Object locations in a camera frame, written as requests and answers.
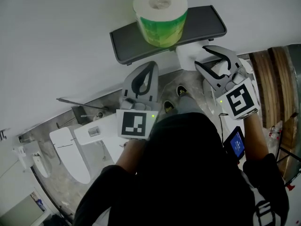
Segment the toilet paper roll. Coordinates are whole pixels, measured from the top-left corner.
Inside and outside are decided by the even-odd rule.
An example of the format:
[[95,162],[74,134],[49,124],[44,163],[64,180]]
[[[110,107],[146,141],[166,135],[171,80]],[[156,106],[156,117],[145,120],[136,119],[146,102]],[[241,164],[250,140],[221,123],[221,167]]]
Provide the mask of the toilet paper roll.
[[187,0],[134,0],[134,12],[144,39],[157,47],[170,47],[182,36]]

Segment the gray floor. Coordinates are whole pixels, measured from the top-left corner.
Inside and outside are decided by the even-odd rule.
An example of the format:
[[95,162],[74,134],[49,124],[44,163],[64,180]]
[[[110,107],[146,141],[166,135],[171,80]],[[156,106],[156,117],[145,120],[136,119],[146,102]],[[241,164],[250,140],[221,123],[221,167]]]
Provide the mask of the gray floor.
[[[205,97],[202,88],[203,77],[198,72],[191,71],[177,71],[174,73],[162,75],[159,78],[159,101],[164,102],[165,100],[171,100],[175,106],[178,103],[178,97],[175,93],[175,88],[178,84],[183,84],[190,94],[195,98],[198,105],[203,109],[205,113],[209,112],[209,109],[206,106]],[[108,106],[112,109],[111,112],[106,113],[106,115],[113,113],[119,106],[118,98],[121,94],[121,91],[114,92],[112,94],[106,95],[102,98],[99,98],[95,101],[88,103],[89,105],[95,106]],[[87,114],[96,114],[98,112],[97,109],[89,109],[85,108]],[[61,206],[62,209],[66,212],[66,214],[73,214],[75,210],[88,190],[91,186],[95,178],[88,184],[84,185],[77,182],[73,177],[68,173],[64,165],[60,162],[55,149],[51,143],[49,138],[49,133],[57,130],[56,123],[59,125],[64,124],[66,121],[72,119],[74,114],[72,111],[68,111],[62,115],[59,115],[42,125],[32,129],[23,135],[23,138],[30,138],[37,140],[42,152],[49,158],[52,164],[52,174],[49,178],[44,178],[40,175],[39,171],[36,169],[37,176],[41,180],[45,189],[52,197],[52,199],[56,202],[58,206]],[[218,116],[211,117],[210,120],[215,124],[219,133],[221,133],[221,126],[218,119]],[[67,124],[67,126],[76,124],[76,120]],[[271,139],[268,136],[269,131],[264,130],[266,139],[268,141],[269,150],[273,153],[276,152],[277,141]],[[111,157],[107,150],[105,151],[106,162],[103,166],[112,164]]]

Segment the gray pants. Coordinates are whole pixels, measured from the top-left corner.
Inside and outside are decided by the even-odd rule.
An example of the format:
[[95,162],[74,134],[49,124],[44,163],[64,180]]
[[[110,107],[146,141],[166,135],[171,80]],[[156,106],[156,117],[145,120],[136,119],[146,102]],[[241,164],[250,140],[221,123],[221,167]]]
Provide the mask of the gray pants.
[[179,105],[177,106],[177,108],[175,108],[175,109],[169,111],[168,113],[162,115],[160,117],[160,120],[165,119],[165,118],[167,118],[169,116],[172,116],[172,115],[192,113],[192,112],[201,113],[201,114],[205,115],[205,113],[199,107],[199,105],[197,104],[195,99],[192,98],[187,93],[183,93],[182,95],[180,95],[180,102],[179,102]]

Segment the red object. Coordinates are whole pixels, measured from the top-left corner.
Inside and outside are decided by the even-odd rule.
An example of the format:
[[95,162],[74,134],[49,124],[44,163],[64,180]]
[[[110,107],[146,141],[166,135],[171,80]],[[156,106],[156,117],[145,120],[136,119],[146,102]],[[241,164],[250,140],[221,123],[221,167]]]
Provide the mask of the red object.
[[287,188],[288,188],[288,191],[291,191],[291,190],[293,190],[296,186],[294,185],[294,186],[292,186],[292,185],[287,185],[286,186]]

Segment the forearm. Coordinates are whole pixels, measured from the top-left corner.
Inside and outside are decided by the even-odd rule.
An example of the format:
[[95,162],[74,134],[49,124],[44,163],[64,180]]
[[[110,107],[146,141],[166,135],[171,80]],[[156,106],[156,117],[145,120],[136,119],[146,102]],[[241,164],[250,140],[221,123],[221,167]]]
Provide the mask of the forearm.
[[244,119],[245,152],[247,160],[261,160],[269,154],[257,113]]
[[131,174],[137,172],[137,166],[144,152],[144,140],[129,140],[116,165]]

